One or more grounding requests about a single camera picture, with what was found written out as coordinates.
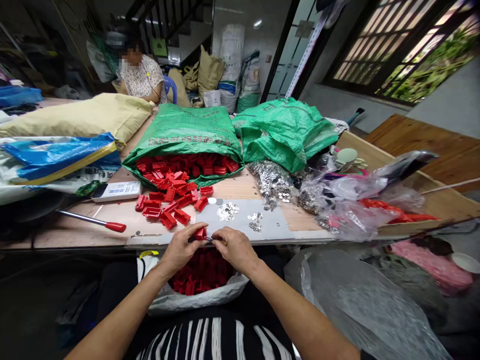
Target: green woven sack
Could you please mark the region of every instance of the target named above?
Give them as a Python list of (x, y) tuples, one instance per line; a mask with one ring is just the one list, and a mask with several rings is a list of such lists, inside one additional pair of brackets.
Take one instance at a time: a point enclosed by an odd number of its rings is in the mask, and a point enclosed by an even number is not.
[[(151, 156), (198, 153), (229, 156), (240, 165), (234, 174), (244, 168), (240, 143), (226, 107), (190, 108), (168, 103), (158, 107), (155, 119), (122, 165), (142, 183), (152, 186), (137, 169), (137, 160)], [(231, 175), (200, 174), (190, 179), (204, 187)]]
[(292, 97), (246, 109), (233, 121), (241, 124), (245, 163), (272, 160), (291, 173), (339, 139), (334, 125), (316, 107)]

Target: cable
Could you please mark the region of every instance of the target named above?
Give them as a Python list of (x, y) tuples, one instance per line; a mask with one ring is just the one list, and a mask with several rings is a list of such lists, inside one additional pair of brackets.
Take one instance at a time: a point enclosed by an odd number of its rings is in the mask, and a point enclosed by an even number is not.
[(144, 63), (143, 61), (141, 62), (141, 66), (143, 67), (143, 70), (145, 71), (145, 75), (146, 75), (146, 79), (148, 81), (148, 85), (150, 85), (151, 89), (155, 92), (155, 94), (158, 96), (158, 102), (161, 101), (160, 99), (160, 95), (159, 93), (154, 89), (154, 87), (152, 86), (152, 84), (150, 83), (150, 74), (147, 72), (147, 70), (145, 69), (145, 66), (144, 66)]

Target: pile of metal pieces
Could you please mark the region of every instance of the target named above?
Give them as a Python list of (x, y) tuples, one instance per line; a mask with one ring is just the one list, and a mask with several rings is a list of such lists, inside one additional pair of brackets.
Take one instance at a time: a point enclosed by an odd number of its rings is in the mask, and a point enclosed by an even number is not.
[(273, 211), (279, 202), (290, 203), (296, 198), (297, 190), (290, 174), (276, 162), (255, 161), (248, 164), (248, 168), (256, 177), (266, 211)]

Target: plastic bag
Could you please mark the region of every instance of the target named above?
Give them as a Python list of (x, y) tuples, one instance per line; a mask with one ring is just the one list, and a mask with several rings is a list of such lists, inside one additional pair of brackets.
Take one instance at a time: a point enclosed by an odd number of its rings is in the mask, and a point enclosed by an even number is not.
[(422, 309), (373, 266), (343, 251), (307, 248), (285, 279), (357, 348), (377, 360), (450, 360)]
[[(244, 168), (240, 143), (235, 137), (227, 109), (223, 106), (187, 108), (174, 104), (161, 104), (153, 122), (146, 129), (136, 147), (122, 165), (148, 187), (152, 184), (137, 169), (137, 160), (143, 157), (169, 154), (214, 153), (225, 155), (240, 165), (236, 174)], [(203, 175), (191, 177), (199, 186), (210, 186), (230, 177)]]
[(410, 187), (401, 183), (389, 186), (381, 192), (378, 200), (393, 205), (406, 213), (423, 214), (425, 197)]
[[(138, 281), (143, 278), (162, 258), (163, 254), (148, 255), (137, 259)], [(168, 282), (160, 289), (150, 307), (150, 316), (164, 316), (188, 310), (226, 304), (239, 296), (249, 282), (248, 277), (237, 272), (225, 286), (217, 287), (197, 295), (182, 295), (174, 292)]]
[(253, 108), (259, 103), (260, 96), (260, 51), (255, 50), (243, 61), (240, 78), (240, 97), (237, 112)]
[(361, 243), (372, 240), (377, 236), (380, 226), (398, 216), (396, 211), (368, 208), (357, 201), (335, 199), (334, 205), (320, 212), (315, 219), (337, 239)]
[(301, 170), (313, 155), (336, 142), (334, 125), (316, 107), (292, 97), (263, 102), (238, 114), (243, 160), (271, 160), (290, 173)]
[(45, 189), (86, 196), (120, 169), (120, 154), (108, 132), (96, 137), (0, 138), (0, 205)]
[(352, 201), (375, 197), (386, 186), (386, 178), (363, 175), (347, 175), (330, 184), (336, 197)]
[(229, 24), (221, 34), (220, 59), (225, 62), (225, 70), (218, 83), (221, 91), (221, 104), (229, 113), (235, 111), (239, 97), (240, 72), (242, 71), (242, 53), (244, 51), (245, 26)]

